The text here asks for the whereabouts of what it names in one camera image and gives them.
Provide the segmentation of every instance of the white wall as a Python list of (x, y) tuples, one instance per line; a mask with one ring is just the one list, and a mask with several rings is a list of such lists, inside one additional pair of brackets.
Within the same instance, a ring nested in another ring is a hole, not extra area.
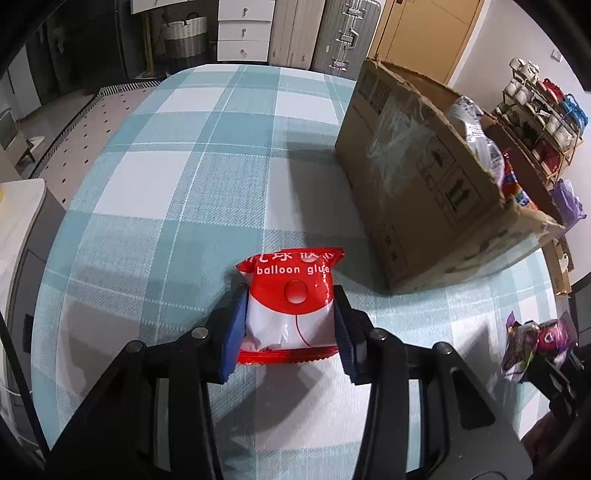
[[(565, 59), (551, 58), (555, 45), (544, 31), (513, 0), (491, 0), (482, 29), (453, 88), (468, 95), (481, 107), (492, 110), (502, 100), (502, 90), (511, 79), (513, 57), (540, 66), (542, 78), (549, 77), (564, 93), (572, 93), (587, 115), (591, 115), (591, 93), (583, 91)], [(589, 218), (581, 220), (568, 234), (573, 254), (575, 282), (591, 271), (591, 126), (576, 151), (573, 164), (561, 175), (573, 183)]]
[(18, 109), (20, 110), (20, 112), (17, 112), (17, 108), (13, 108), (12, 117), (17, 120), (34, 112), (41, 106), (37, 89), (33, 82), (33, 76), (31, 75), (31, 69), (29, 68), (26, 46), (14, 57), (14, 60), (8, 67), (8, 71), (18, 102)]
[(454, 85), (457, 82), (458, 77), (460, 76), (460, 72), (463, 70), (464, 65), (466, 65), (466, 61), (470, 57), (470, 53), (472, 53), (472, 49), (476, 44), (476, 40), (480, 36), (480, 32), (482, 31), (482, 26), (486, 20), (486, 15), (488, 13), (488, 9), (491, 6), (491, 0), (484, 0), (482, 4), (482, 9), (480, 14), (478, 15), (478, 19), (476, 20), (476, 25), (474, 25), (474, 30), (472, 30), (472, 35), (470, 35), (470, 39), (468, 39), (468, 43), (466, 44), (466, 48), (462, 52), (462, 56), (460, 57), (460, 61), (457, 62), (456, 69), (453, 71), (452, 77), (449, 79), (447, 84), (454, 88)]

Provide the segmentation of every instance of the wooden door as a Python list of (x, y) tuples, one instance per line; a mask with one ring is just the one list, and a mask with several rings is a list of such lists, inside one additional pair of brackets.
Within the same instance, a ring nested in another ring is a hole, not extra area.
[(462, 55), (482, 0), (392, 0), (374, 39), (387, 61), (446, 82)]

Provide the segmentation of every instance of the drawer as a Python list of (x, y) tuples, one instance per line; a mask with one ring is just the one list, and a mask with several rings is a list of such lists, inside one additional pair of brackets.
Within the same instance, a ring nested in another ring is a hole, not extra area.
[(217, 42), (217, 60), (267, 61), (269, 42), (222, 40)]
[(271, 22), (226, 20), (218, 23), (219, 40), (259, 40), (271, 38)]
[(220, 0), (218, 20), (273, 20), (274, 0)]
[(131, 13), (136, 14), (156, 7), (164, 7), (165, 5), (179, 4), (187, 0), (131, 0)]

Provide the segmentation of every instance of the white drawer cabinet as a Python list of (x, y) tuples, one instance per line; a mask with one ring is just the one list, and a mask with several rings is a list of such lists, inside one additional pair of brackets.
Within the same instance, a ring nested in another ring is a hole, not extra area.
[(217, 42), (219, 61), (267, 61), (268, 54), (268, 41), (223, 40)]
[(220, 0), (218, 61), (267, 61), (274, 0)]
[(219, 23), (217, 39), (220, 40), (259, 40), (269, 41), (271, 22), (250, 20), (229, 20)]
[(222, 20), (273, 20), (274, 0), (220, 0), (217, 19)]

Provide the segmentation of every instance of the printed symbol on box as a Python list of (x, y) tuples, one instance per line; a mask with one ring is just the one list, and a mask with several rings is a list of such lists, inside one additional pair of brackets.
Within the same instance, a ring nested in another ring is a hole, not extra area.
[(396, 276), (402, 276), (407, 270), (407, 262), (398, 241), (398, 236), (392, 225), (384, 225), (379, 232), (379, 237), (384, 240), (385, 261), (389, 264)]
[(374, 108), (377, 114), (382, 113), (384, 109), (384, 105), (386, 105), (386, 101), (388, 100), (388, 95), (390, 94), (390, 87), (386, 85), (381, 80), (378, 81), (378, 85), (375, 88), (374, 94), (369, 101), (369, 104)]
[(359, 94), (366, 100), (369, 100), (369, 94), (374, 88), (375, 79), (375, 73), (371, 72), (370, 70), (366, 70), (363, 74), (363, 78), (359, 84)]
[(480, 195), (461, 168), (456, 169), (443, 183), (440, 191), (456, 219), (464, 217), (480, 202)]
[(437, 183), (449, 171), (455, 161), (449, 150), (441, 143), (441, 140), (433, 137), (429, 141), (425, 155), (423, 155), (422, 163), (433, 183)]

